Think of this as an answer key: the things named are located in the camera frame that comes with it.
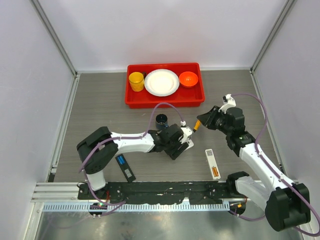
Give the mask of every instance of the robotic arm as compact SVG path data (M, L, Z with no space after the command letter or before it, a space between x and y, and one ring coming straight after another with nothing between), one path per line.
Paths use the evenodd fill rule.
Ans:
M243 194L256 203L265 211L266 219L276 231L310 222L309 208L274 172L310 202L308 188L303 183L295 184L284 175L265 155L260 145L257 145L259 152L256 151L256 139L246 131L243 111L236 107L230 94L223 97L223 103L223 106L214 106L209 112L197 116L198 122L210 130L224 133L228 147L253 169L264 185L256 183L246 172L237 172L227 179L231 192ZM260 156L263 156L273 171Z
M149 130L145 136L144 132L138 134L111 132L106 126L103 126L81 141L76 149L81 161L84 162L98 143L106 139L117 138L97 149L84 167L92 190L97 191L105 187L103 169L115 156L130 152L158 153L165 151L172 160L175 160L185 150L194 146L191 140L192 134L190 127L177 124L162 131Z

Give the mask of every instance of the gray floor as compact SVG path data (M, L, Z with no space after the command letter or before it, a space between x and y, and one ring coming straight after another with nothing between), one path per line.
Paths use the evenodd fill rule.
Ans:
M194 127L196 116L208 112L214 105L222 104L222 96L235 93L255 94L248 70L202 71L205 102L200 107L179 108L186 123ZM76 145L101 126L116 133L141 133L146 130L152 109L130 109L124 102L126 73L81 74L70 120L68 123L55 182L79 182L80 159ZM253 98L236 97L237 106L243 109L247 130L257 136L263 127L264 117L259 104ZM171 108L161 108L157 113L168 116L169 124L179 123L179 116ZM218 131L200 127L192 137L194 147L184 152L175 161L164 152L125 154L137 181L206 181L211 175L204 154L213 149L221 173L221 180L228 174L246 171L257 176L227 146L225 136ZM260 144L269 158L277 163L269 134ZM107 181L125 181L118 164L112 160L104 170Z
M245 216L258 218L262 214L248 202ZM276 232L266 219L245 221L226 211L117 212L96 219L87 212L43 212L41 217L37 240L303 239L293 228Z

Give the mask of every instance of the orange bowl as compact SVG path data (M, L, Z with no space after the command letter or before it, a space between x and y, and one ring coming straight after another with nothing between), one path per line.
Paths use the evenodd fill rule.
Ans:
M198 83L198 76L192 71L185 71L179 76L180 83L186 88L192 88Z

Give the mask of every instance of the red tray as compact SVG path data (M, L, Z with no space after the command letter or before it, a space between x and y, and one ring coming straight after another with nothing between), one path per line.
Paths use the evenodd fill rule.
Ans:
M133 72L149 74L157 69L168 69L179 75L189 71L197 74L198 83L194 87L184 87L180 84L177 91L170 96L154 96L145 88L142 91L133 91L129 83L129 75ZM125 104L131 109L147 109L154 108L158 103L166 102L175 107L198 107L205 101L205 91L202 84L199 64L196 62L190 63L162 63L162 64L139 64L129 65L126 74L125 87ZM161 105L160 108L168 108L167 105Z

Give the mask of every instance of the yellow mug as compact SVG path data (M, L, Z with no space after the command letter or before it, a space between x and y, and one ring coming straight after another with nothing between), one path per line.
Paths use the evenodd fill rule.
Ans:
M133 91L140 92L145 86L145 77L141 72L133 72L129 75L129 83Z

